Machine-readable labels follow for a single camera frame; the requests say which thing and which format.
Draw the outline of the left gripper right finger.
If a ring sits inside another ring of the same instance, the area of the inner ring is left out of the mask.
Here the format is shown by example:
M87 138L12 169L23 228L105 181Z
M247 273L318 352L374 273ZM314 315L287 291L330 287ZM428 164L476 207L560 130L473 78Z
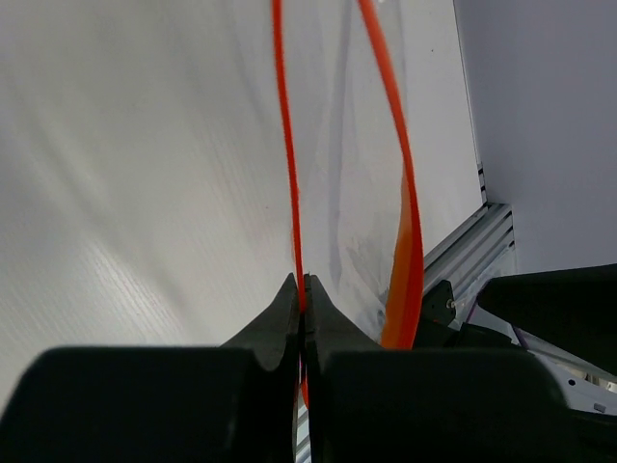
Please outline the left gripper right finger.
M303 364L306 376L318 376L329 356L336 352L381 349L376 341L335 306L316 275L307 274L304 283L307 306L304 313Z

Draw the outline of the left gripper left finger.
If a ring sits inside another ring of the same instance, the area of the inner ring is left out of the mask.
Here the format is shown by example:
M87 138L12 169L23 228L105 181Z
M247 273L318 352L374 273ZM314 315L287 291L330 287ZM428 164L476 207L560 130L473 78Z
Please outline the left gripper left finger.
M222 348L239 348L255 355L267 372L290 369L297 373L299 363L299 290L288 274L272 302Z

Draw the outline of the clear orange-zip bag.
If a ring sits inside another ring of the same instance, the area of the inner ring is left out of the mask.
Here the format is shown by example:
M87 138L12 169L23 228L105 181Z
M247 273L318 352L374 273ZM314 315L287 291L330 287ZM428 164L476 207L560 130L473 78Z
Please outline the clear orange-zip bag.
M243 1L234 8L298 274L383 347L412 346L425 259L481 206L450 1Z

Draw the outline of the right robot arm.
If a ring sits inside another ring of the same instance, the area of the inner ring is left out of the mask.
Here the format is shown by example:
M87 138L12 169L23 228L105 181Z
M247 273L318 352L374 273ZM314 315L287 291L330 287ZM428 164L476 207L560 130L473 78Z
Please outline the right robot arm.
M512 344L553 359L564 368L560 380L566 393L581 398L572 417L584 450L596 462L615 461L616 414L604 407L616 402L574 378L579 371L616 380L615 265L495 277L482 286L471 306L510 324L512 336L468 322L453 329L446 320L431 318L435 305L425 298L414 346Z

